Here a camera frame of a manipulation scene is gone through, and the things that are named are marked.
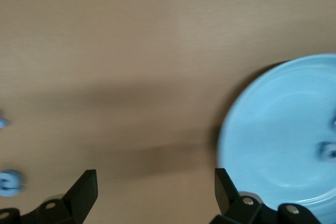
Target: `black metal bracket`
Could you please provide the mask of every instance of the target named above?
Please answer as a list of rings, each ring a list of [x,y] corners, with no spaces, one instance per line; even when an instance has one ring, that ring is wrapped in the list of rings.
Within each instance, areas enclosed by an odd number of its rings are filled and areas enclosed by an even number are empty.
[[[305,207],[286,203],[278,211],[250,196],[240,196],[225,169],[215,169],[215,196],[222,215],[211,224],[320,224]]]
[[[62,199],[48,200],[23,216],[16,208],[0,209],[0,224],[82,224],[97,197],[96,170],[86,170]]]

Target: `round blue dish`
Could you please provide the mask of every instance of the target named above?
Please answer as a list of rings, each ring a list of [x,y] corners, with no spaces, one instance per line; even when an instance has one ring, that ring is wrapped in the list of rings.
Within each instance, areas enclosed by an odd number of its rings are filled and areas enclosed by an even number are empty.
[[[287,61],[235,101],[218,142],[218,166],[239,191],[272,209],[297,203],[336,223],[336,54]]]

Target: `beige tabletop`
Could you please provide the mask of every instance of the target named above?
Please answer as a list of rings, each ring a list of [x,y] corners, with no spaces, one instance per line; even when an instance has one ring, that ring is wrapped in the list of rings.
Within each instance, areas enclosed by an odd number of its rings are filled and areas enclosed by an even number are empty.
[[[97,169],[90,223],[209,223],[215,140],[263,67],[336,51],[336,0],[0,0],[0,197],[23,214]]]

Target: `blue plate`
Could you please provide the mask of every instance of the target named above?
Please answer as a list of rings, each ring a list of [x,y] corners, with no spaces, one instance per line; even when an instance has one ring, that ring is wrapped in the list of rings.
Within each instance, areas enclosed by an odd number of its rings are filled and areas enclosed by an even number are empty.
[[[287,61],[256,79],[231,107],[218,166],[239,191],[272,209],[297,203],[336,223],[336,55]]]

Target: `plate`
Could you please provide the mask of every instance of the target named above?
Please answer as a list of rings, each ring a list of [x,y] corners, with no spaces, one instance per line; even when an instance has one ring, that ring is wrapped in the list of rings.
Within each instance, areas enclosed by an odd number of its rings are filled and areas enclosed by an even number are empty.
[[[218,166],[272,209],[301,204],[336,223],[336,55],[287,61],[257,78],[223,123]]]

